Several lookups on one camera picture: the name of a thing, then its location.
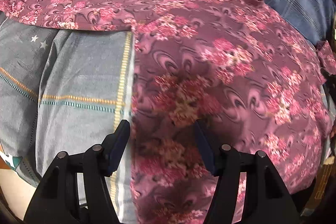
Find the pink floral shirt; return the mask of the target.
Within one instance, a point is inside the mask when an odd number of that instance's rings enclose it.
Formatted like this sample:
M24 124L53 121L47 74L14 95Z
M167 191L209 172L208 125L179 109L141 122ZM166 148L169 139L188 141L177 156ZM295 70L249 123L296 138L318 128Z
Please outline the pink floral shirt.
M215 192L193 137L263 150L294 194L331 130L318 50L263 0L134 0L130 191L137 223L201 223Z

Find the grey patterned bed sheet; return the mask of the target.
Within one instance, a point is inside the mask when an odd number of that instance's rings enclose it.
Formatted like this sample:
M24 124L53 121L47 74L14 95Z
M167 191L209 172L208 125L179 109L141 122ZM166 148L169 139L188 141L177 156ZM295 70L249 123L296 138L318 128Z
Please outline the grey patterned bed sheet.
M1 158L15 190L130 118L133 2L1 0Z

